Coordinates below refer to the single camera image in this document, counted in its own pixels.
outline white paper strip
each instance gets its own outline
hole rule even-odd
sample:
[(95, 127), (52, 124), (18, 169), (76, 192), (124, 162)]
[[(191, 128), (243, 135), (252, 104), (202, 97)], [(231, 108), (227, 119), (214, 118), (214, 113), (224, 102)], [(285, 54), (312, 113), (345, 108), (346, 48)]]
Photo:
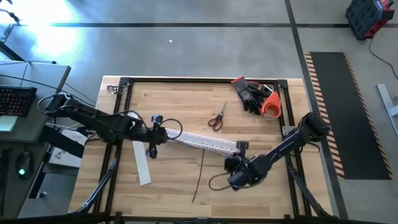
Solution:
[[(138, 118), (136, 114), (130, 112), (128, 116), (133, 118)], [(147, 156), (145, 155), (145, 147), (144, 143), (140, 141), (133, 141), (132, 148), (134, 150), (136, 164), (137, 164), (137, 171), (138, 171), (138, 178), (140, 185), (149, 184), (150, 183), (150, 174), (149, 174), (149, 167), (147, 162)]]

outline gray desk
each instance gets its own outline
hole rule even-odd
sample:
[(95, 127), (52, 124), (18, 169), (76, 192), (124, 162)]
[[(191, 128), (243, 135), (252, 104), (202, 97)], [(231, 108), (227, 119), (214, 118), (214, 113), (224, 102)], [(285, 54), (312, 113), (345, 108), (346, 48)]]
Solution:
[[(0, 60), (0, 64), (11, 62), (13, 61)], [(26, 63), (0, 65), (0, 74), (22, 78), (25, 66)], [(31, 63), (27, 67), (25, 79), (62, 88), (69, 71), (70, 67), (66, 65)], [(0, 85), (19, 85), (20, 83), (20, 80), (0, 77)], [(29, 193), (30, 186), (35, 179), (37, 170), (46, 153), (47, 143), (37, 142), (37, 140), (48, 117), (37, 111), (36, 104), (41, 98), (58, 93), (57, 90), (29, 82), (23, 82), (22, 86), (36, 87), (37, 93), (36, 99), (30, 108), (29, 115), (25, 118), (18, 118), (11, 133), (0, 133), (0, 148), (11, 149), (11, 160), (7, 175), (6, 196), (4, 201), (4, 218), (14, 218), (18, 216), (19, 210)], [(34, 174), (29, 180), (19, 179), (16, 175), (15, 168), (16, 158), (24, 151), (25, 147), (26, 150), (33, 153), (34, 156)]]

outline scissors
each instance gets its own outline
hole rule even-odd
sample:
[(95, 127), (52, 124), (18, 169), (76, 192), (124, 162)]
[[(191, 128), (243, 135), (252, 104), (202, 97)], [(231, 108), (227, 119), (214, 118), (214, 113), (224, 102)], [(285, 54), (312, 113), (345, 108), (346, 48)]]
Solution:
[(214, 131), (218, 131), (220, 130), (221, 127), (223, 127), (223, 116), (224, 116), (224, 111), (226, 108), (226, 103), (228, 101), (225, 101), (223, 109), (221, 110), (221, 112), (217, 115), (216, 118), (210, 119), (209, 122), (207, 122), (207, 124), (210, 127), (213, 127)]

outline desk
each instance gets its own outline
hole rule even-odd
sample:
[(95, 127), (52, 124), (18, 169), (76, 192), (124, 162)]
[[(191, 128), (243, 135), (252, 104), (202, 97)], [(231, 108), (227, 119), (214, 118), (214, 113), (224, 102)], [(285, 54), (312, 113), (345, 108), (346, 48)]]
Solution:
[[(15, 61), (0, 60), (0, 64), (12, 62)], [(0, 74), (22, 78), (25, 66), (26, 63), (1, 65)], [(62, 88), (69, 71), (70, 67), (66, 65), (31, 63), (27, 66), (25, 79)], [(20, 83), (21, 81), (17, 79), (0, 77), (0, 85), (20, 85)], [(38, 139), (48, 117), (37, 111), (36, 104), (41, 98), (58, 93), (58, 90), (26, 81), (22, 83), (22, 86), (36, 87), (37, 92), (28, 116), (25, 118), (18, 118), (12, 132), (0, 133), (1, 148), (12, 149), (9, 172), (7, 175), (4, 218), (18, 216), (19, 210), (27, 197), (30, 186), (35, 179), (37, 170), (46, 153), (47, 143), (38, 142)], [(16, 158), (25, 150), (25, 147), (27, 151), (33, 153), (34, 173), (29, 180), (21, 180), (18, 178), (15, 168)]]
[[(110, 95), (107, 85), (117, 85), (120, 77), (104, 77), (99, 92), (97, 108), (113, 112), (116, 96)], [(308, 113), (303, 81), (288, 79), (290, 99), (295, 123)], [(228, 100), (224, 126), (213, 132), (207, 121), (220, 112)], [(241, 100), (229, 84), (220, 83), (134, 83), (130, 104), (147, 124), (153, 114), (176, 118), (185, 132), (224, 139), (249, 141), (246, 157), (266, 153), (281, 142), (278, 120), (266, 121), (243, 110)], [(178, 129), (177, 125), (166, 128)], [(82, 158), (70, 210), (79, 208), (98, 183), (105, 143), (91, 142)], [(283, 218), (292, 215), (285, 161), (275, 163), (260, 185), (233, 192), (231, 189), (213, 192), (208, 188), (210, 177), (223, 173), (223, 157), (205, 152), (203, 172), (195, 202), (193, 194), (198, 181), (202, 151), (174, 143), (158, 147), (157, 159), (148, 159), (152, 183), (139, 185), (131, 141), (124, 141), (118, 178), (114, 191), (111, 214), (135, 217), (212, 217), (212, 218)], [(331, 213), (318, 149), (306, 146), (302, 153), (303, 168), (308, 188)], [(226, 177), (215, 179), (213, 187), (227, 184)], [(104, 210), (108, 189), (104, 189), (100, 211)], [(300, 200), (300, 211), (303, 211)]]

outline white strip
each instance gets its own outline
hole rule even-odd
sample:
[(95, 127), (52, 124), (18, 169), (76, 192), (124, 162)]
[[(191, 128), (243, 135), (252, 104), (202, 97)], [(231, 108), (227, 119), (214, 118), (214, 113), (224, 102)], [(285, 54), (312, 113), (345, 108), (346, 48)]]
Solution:
[[(180, 131), (176, 131), (173, 129), (166, 128), (166, 131), (170, 138), (180, 134)], [(223, 156), (233, 155), (234, 153), (240, 152), (240, 150), (236, 148), (236, 142), (209, 138), (206, 136), (200, 136), (198, 134), (183, 132), (180, 137), (170, 141), (184, 144), (186, 146), (204, 149), (210, 152), (215, 152)]]
[[(128, 116), (132, 118), (138, 118), (135, 113), (128, 113)], [(136, 158), (138, 178), (140, 185), (150, 183), (149, 167), (147, 162), (147, 156), (145, 155), (144, 143), (140, 141), (133, 141), (132, 148), (134, 149), (134, 155)]]

